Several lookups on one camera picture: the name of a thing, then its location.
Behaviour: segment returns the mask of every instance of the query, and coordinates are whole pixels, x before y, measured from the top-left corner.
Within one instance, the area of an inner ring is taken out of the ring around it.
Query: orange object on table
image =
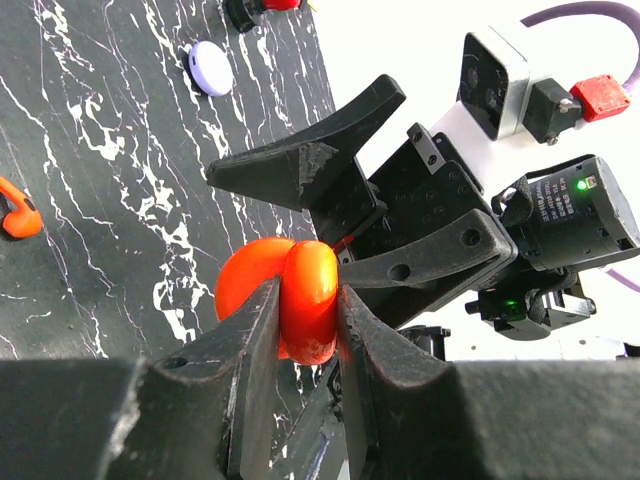
[[[5,215],[2,228],[13,238],[27,238],[40,233],[42,217],[29,197],[3,177],[0,177],[0,193],[16,206],[16,210]]]
[[[338,260],[324,243],[263,238],[242,247],[218,277],[218,318],[227,319],[275,276],[281,277],[279,358],[325,363],[336,348]]]

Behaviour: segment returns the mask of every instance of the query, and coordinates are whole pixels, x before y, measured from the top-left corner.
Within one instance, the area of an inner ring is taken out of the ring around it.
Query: red object
[[[292,360],[320,365],[336,348],[338,259],[327,244],[300,242],[280,286],[280,335]]]
[[[578,82],[569,92],[582,103],[587,122],[618,115],[631,104],[625,89],[611,75]]]
[[[286,12],[300,6],[301,0],[264,0],[264,7],[267,10],[277,10]]]
[[[2,220],[2,228],[13,238],[27,238],[42,230],[42,216],[31,200],[9,180],[0,177],[0,194],[4,195],[16,209]]]
[[[215,288],[215,308],[221,322],[233,315],[264,281],[282,274],[294,245],[288,238],[262,238],[231,256],[222,267]],[[279,358],[289,358],[282,338]]]
[[[338,243],[336,243],[336,245],[333,247],[333,251],[336,252],[336,253],[340,253],[342,250],[344,250],[346,248],[347,245],[349,245],[355,239],[356,239],[356,237],[354,237],[353,235],[347,235],[342,240],[340,240]]]

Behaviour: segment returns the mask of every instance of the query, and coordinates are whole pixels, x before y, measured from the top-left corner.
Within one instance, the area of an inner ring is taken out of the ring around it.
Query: screw hole
[[[175,370],[176,368],[184,367],[187,363],[189,363],[189,360],[184,357],[171,357],[163,362],[162,367],[166,370]]]
[[[631,245],[631,242],[628,238],[618,240],[616,243],[618,244],[618,248],[620,248],[620,250],[629,250],[630,248],[633,248],[633,245]]]
[[[462,235],[462,243],[467,247],[475,247],[477,244],[480,243],[481,239],[482,239],[482,235],[480,235],[480,232],[473,228],[470,230],[467,230]]]
[[[411,269],[409,268],[409,265],[401,263],[400,265],[391,267],[387,275],[389,276],[389,280],[394,282],[404,282],[409,278],[409,275],[411,275]]]

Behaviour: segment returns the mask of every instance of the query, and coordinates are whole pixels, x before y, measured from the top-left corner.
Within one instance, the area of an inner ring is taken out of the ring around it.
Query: black mount
[[[239,33],[247,33],[262,25],[266,12],[262,0],[224,0],[224,7]]]
[[[266,282],[157,364],[0,362],[0,478],[330,480],[347,453],[354,480],[640,471],[639,362],[443,362],[348,286],[338,299],[339,358],[270,471],[277,307],[278,282]]]
[[[308,209],[318,239],[342,250],[343,281],[393,328],[486,283],[517,256],[444,134],[414,125],[364,176],[355,155],[404,100],[383,75],[317,124],[207,172],[211,186]]]

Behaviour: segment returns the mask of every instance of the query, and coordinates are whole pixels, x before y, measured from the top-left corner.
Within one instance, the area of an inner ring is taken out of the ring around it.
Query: red button
[[[578,82],[569,91],[584,108],[584,119],[595,122],[624,112],[631,99],[611,75],[601,75]]]
[[[277,10],[286,12],[300,6],[301,0],[265,0],[264,6],[267,10]]]

